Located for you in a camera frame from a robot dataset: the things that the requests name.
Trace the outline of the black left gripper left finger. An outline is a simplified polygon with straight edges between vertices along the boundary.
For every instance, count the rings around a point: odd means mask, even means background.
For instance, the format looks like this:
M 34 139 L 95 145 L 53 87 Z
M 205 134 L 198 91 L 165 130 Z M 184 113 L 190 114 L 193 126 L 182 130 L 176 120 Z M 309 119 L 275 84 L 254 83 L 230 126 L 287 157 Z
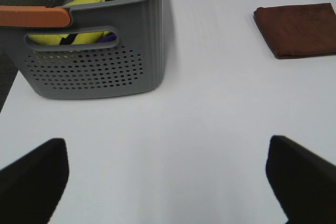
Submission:
M 63 138 L 48 140 L 1 169 L 1 223 L 49 223 L 68 178 Z

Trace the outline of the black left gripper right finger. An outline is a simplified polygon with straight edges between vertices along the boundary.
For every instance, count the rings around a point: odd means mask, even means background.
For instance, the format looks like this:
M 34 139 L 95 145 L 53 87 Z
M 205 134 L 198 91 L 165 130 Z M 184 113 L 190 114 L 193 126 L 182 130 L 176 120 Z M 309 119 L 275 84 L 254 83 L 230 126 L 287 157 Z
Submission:
M 274 135 L 265 170 L 288 223 L 335 223 L 335 165 Z

